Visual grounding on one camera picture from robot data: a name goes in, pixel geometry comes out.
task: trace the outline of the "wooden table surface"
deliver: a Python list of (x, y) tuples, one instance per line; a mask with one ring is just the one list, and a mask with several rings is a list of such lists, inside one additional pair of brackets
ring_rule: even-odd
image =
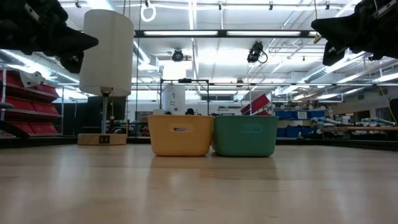
[(398, 222), (398, 154), (277, 146), (270, 158), (149, 145), (0, 151), (0, 223)]

